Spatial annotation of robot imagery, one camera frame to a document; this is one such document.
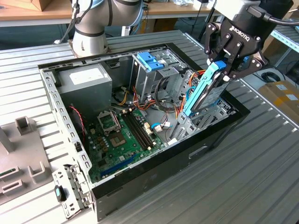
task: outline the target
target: motherboard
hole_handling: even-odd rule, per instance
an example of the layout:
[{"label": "motherboard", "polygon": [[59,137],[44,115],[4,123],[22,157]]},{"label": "motherboard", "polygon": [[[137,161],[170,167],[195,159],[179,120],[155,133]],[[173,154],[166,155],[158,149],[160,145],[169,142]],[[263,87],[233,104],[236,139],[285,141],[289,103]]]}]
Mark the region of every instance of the motherboard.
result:
[{"label": "motherboard", "polygon": [[138,109],[118,114],[103,112],[98,120],[85,128],[93,165],[89,171],[92,182],[98,182],[167,146],[150,130]]}]

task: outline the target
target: cable connector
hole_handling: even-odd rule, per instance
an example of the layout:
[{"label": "cable connector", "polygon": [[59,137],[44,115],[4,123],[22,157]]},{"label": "cable connector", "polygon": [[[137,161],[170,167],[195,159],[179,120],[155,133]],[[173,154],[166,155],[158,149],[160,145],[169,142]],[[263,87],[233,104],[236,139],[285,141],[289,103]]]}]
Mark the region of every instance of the cable connector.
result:
[{"label": "cable connector", "polygon": [[161,132],[162,131],[162,127],[160,125],[157,125],[156,127],[154,127],[154,130],[156,132]]},{"label": "cable connector", "polygon": [[121,90],[123,90],[125,92],[125,91],[127,91],[127,88],[124,86],[121,86]]},{"label": "cable connector", "polygon": [[255,16],[256,18],[263,19],[264,21],[268,21],[269,18],[272,17],[266,10],[260,8],[259,6],[249,6],[247,9],[251,15]]},{"label": "cable connector", "polygon": [[55,40],[53,44],[60,44],[61,40]]}]

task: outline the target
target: red cable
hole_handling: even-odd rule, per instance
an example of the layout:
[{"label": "red cable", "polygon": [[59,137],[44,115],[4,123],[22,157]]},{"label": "red cable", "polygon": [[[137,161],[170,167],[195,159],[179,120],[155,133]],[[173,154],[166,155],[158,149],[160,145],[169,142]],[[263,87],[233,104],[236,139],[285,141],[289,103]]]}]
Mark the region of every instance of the red cable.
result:
[{"label": "red cable", "polygon": [[79,111],[73,107],[73,106],[69,106],[69,108],[73,109],[79,116],[80,118],[80,121],[81,121],[81,126],[82,126],[82,132],[83,132],[83,144],[84,144],[84,141],[85,141],[85,133],[84,133],[84,124],[83,124],[83,120],[82,120],[82,117],[81,117],[81,114],[79,113]]}]

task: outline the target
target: gray plastic part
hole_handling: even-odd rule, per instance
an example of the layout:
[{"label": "gray plastic part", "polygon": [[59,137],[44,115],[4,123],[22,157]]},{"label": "gray plastic part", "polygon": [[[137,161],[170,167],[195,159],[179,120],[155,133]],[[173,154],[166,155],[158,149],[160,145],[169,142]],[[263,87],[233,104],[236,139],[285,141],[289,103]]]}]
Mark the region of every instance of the gray plastic part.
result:
[{"label": "gray plastic part", "polygon": [[2,126],[0,133],[1,205],[49,183],[52,176],[34,120],[18,118]]},{"label": "gray plastic part", "polygon": [[45,166],[43,165],[43,162],[40,161],[39,163],[41,164],[41,168],[42,168],[41,171],[40,169],[34,171],[31,168],[31,166],[28,166],[29,176],[32,178],[32,181],[35,184],[39,183],[40,181],[43,181],[45,178],[47,178],[48,175]]},{"label": "gray plastic part", "polygon": [[9,168],[0,173],[0,179],[4,182],[7,182],[10,179],[16,177],[17,175],[20,175],[19,172],[20,172],[20,170],[18,167]]},{"label": "gray plastic part", "polygon": [[15,194],[18,194],[20,191],[22,191],[24,189],[24,185],[23,185],[23,182],[21,179],[15,181],[15,182],[12,182],[10,184],[7,184],[5,186],[2,187],[2,190],[3,190],[3,194],[6,196],[6,197],[10,197],[10,196],[13,196]]},{"label": "gray plastic part", "polygon": [[14,146],[0,127],[0,150],[9,154],[14,151]]},{"label": "gray plastic part", "polygon": [[14,120],[14,123],[15,123],[15,126],[17,127],[20,135],[25,135],[25,134],[28,134],[28,133],[34,131],[31,123],[29,122],[28,117],[18,118],[16,120]]}]

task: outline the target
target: aluminum rail table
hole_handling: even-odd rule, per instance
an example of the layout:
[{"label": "aluminum rail table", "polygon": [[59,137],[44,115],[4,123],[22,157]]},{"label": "aluminum rail table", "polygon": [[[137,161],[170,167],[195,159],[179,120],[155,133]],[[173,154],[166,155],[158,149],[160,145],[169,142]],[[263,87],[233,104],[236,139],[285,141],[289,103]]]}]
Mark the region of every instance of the aluminum rail table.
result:
[{"label": "aluminum rail table", "polygon": [[[173,42],[206,68],[202,47],[180,31],[108,39],[112,51]],[[71,164],[38,64],[74,58],[68,44],[0,51],[0,125],[28,116],[52,170]],[[299,132],[246,82],[228,90],[250,115],[215,150],[103,220],[104,224],[295,224],[299,219]],[[1,223],[95,223],[91,209],[67,221],[54,183],[0,206]]]}]

